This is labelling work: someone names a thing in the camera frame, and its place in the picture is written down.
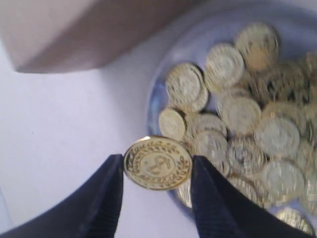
pile of gold coins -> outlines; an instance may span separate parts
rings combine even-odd
[[[190,155],[205,156],[257,205],[299,199],[317,215],[317,54],[278,62],[279,44],[272,27],[253,23],[234,45],[214,45],[205,70],[188,62],[174,66],[166,75],[169,103],[159,128]],[[210,93],[217,115],[204,109]],[[190,180],[176,191],[191,208]],[[276,216],[292,226],[294,217],[301,225],[305,220],[290,209]],[[304,227],[313,233],[308,222]]]

laurel wreath engraving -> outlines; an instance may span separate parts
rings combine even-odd
[[[141,173],[139,168],[140,160],[147,154],[152,152],[164,152],[170,155],[179,155],[179,161],[176,162],[176,168],[172,174],[167,177],[162,178],[154,178],[148,175]],[[177,185],[181,180],[187,176],[188,171],[190,170],[189,161],[185,160],[180,152],[177,150],[175,145],[170,143],[164,143],[163,141],[150,141],[148,143],[144,143],[140,146],[134,147],[128,153],[127,160],[127,168],[128,171],[135,174],[137,179],[142,180],[143,183],[151,183],[152,185],[156,185],[157,187],[171,187]]]

white table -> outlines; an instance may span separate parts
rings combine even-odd
[[[314,2],[306,0],[305,7]],[[184,30],[221,5],[199,6],[99,70],[20,74],[0,47],[0,186],[14,226],[58,204],[109,154],[124,153],[146,135],[146,104],[160,59]],[[116,237],[198,237],[166,192],[124,182]]]

embossed symbol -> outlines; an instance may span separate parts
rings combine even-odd
[[[154,165],[150,165],[148,161],[145,161],[144,165],[148,172],[153,175],[159,175],[163,170],[163,165],[166,164],[167,169],[171,168],[170,159],[159,155],[154,158]]]

